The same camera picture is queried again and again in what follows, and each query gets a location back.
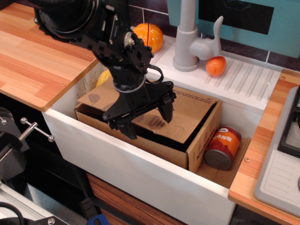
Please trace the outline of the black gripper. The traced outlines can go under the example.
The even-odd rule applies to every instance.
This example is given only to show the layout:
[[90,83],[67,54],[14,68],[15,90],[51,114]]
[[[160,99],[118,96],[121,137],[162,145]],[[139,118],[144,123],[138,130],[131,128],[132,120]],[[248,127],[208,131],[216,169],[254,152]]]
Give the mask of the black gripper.
[[155,108],[162,118],[170,123],[173,119],[173,102],[176,94],[171,81],[159,84],[145,83],[140,89],[120,93],[117,101],[103,114],[103,120],[111,128],[119,131],[130,140],[137,139],[131,121]]

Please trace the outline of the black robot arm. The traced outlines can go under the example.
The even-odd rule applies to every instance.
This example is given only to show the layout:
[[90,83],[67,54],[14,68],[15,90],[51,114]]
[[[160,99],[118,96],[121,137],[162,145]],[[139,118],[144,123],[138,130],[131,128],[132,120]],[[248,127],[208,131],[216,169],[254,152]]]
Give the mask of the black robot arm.
[[117,101],[103,114],[112,129],[136,138],[132,120],[153,109],[173,118],[173,83],[146,78],[152,49],[132,30],[124,0],[34,0],[40,29],[61,42],[90,50],[110,71]]

